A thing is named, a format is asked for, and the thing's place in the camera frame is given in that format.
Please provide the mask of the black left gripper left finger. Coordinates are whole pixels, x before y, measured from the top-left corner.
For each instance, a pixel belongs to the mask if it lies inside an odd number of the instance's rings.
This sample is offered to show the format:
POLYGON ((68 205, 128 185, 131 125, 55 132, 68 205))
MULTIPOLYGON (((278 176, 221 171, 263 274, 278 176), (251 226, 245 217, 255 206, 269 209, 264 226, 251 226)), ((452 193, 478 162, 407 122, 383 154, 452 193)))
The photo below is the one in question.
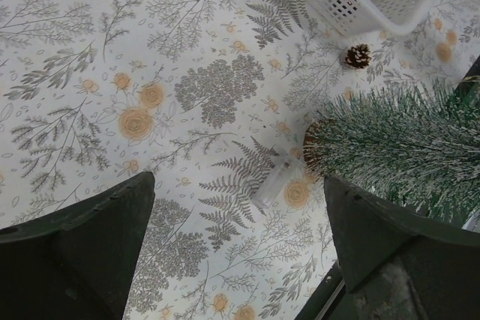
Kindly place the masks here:
POLYGON ((1 230, 2 319, 122 319, 155 200, 141 172, 1 230))

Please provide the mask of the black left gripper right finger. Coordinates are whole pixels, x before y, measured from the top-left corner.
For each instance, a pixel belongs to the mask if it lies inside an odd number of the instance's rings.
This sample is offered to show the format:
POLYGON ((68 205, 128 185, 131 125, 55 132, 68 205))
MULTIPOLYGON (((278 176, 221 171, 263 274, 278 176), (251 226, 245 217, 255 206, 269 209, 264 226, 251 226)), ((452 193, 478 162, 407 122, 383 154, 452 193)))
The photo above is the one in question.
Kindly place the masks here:
POLYGON ((479 234, 422 217, 337 177, 332 237, 360 319, 478 319, 479 234))

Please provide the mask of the small green christmas tree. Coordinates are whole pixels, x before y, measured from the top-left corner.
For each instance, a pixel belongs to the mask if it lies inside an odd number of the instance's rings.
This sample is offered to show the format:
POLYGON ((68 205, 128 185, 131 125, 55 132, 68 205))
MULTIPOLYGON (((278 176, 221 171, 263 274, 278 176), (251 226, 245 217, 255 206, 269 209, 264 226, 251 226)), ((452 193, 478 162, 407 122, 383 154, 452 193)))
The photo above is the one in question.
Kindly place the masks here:
POLYGON ((308 170, 456 226, 479 210, 479 84, 381 88, 323 104, 308 170))

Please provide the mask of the frosted pine cone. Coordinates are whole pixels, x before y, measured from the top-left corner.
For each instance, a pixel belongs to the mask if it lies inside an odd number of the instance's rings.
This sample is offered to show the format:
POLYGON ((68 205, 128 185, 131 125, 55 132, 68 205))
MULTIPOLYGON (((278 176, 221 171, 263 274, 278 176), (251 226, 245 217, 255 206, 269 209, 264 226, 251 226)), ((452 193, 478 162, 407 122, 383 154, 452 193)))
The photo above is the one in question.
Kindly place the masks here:
POLYGON ((367 68, 371 62, 371 48, 366 43, 351 46, 344 56, 343 62, 347 67, 355 70, 367 68))

